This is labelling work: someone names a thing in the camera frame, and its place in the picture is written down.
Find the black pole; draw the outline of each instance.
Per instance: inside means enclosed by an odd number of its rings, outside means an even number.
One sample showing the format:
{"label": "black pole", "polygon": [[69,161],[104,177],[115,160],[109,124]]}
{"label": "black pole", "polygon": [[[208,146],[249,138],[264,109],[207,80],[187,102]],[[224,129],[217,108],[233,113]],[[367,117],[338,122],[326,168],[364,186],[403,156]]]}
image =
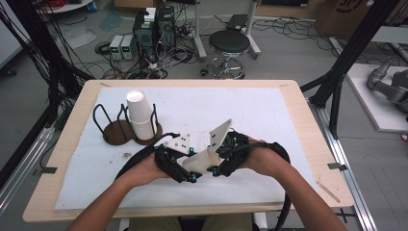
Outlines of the black pole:
{"label": "black pole", "polygon": [[304,92],[320,86],[316,94],[310,98],[310,102],[320,108],[325,107],[327,100],[333,94],[329,129],[335,138],[337,138],[337,121],[343,80],[398,2],[398,0],[374,1],[333,67],[325,75],[301,87]]}

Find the forearm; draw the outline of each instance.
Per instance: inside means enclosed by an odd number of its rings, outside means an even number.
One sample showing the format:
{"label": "forearm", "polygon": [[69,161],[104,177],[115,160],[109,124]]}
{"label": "forearm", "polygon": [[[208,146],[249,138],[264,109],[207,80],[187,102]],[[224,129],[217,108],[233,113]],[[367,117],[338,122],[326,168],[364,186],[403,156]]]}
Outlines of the forearm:
{"label": "forearm", "polygon": [[308,230],[345,230],[331,208],[292,166],[282,167],[275,179],[292,200],[304,226]]}
{"label": "forearm", "polygon": [[105,230],[123,198],[132,188],[115,181],[66,230]]}

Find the electronic equipment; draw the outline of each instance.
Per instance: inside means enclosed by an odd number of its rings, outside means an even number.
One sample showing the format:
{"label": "electronic equipment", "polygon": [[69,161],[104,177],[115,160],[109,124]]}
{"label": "electronic equipment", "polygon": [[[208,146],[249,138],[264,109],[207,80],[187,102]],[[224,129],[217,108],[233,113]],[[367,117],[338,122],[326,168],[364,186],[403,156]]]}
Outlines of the electronic equipment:
{"label": "electronic equipment", "polygon": [[227,29],[240,31],[248,19],[248,14],[234,14],[228,21]]}
{"label": "electronic equipment", "polygon": [[154,21],[156,18],[156,8],[146,8],[144,21]]}
{"label": "electronic equipment", "polygon": [[120,44],[120,48],[122,49],[123,59],[133,60],[136,54],[135,37],[133,35],[126,35]]}
{"label": "electronic equipment", "polygon": [[161,7],[157,14],[159,24],[160,42],[162,46],[171,49],[176,46],[174,27],[174,7]]}
{"label": "electronic equipment", "polygon": [[120,44],[122,43],[122,40],[123,36],[115,36],[111,44],[109,45],[109,49],[111,50],[113,60],[123,59],[122,49],[120,49]]}
{"label": "electronic equipment", "polygon": [[158,41],[158,31],[156,21],[145,21],[145,13],[136,15],[133,34],[140,57],[145,57],[149,62],[156,62],[156,46]]}

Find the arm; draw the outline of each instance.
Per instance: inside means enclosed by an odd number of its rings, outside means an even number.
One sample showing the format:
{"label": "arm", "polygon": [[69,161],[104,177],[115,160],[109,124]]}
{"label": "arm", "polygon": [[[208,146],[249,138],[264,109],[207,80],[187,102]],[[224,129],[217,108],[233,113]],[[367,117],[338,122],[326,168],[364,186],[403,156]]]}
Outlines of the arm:
{"label": "arm", "polygon": [[150,155],[117,178],[100,194],[66,230],[105,230],[117,207],[134,187],[146,185],[158,178],[167,178]]}
{"label": "arm", "polygon": [[242,167],[275,178],[291,198],[307,230],[346,230],[299,172],[271,149],[253,148]]}

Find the wooden table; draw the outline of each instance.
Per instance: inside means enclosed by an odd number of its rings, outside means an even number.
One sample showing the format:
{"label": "wooden table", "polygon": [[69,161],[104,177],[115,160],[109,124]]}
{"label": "wooden table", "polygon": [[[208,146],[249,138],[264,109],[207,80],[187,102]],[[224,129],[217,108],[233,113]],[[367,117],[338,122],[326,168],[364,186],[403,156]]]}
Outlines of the wooden table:
{"label": "wooden table", "polygon": [[[190,87],[190,88],[279,88],[292,117],[293,126],[318,182],[318,193],[332,208],[351,207],[353,198],[341,173],[329,169],[335,160],[310,112],[298,84],[291,80],[91,80],[86,82],[81,95],[61,133],[48,162],[57,167],[55,174],[43,174],[27,205],[23,218],[26,221],[56,221],[75,219],[81,211],[55,211],[54,205],[63,186],[70,158],[79,142],[98,93],[103,87]],[[114,218],[165,217],[227,213],[252,213],[280,210],[282,205],[222,205],[198,207],[119,209]]]}

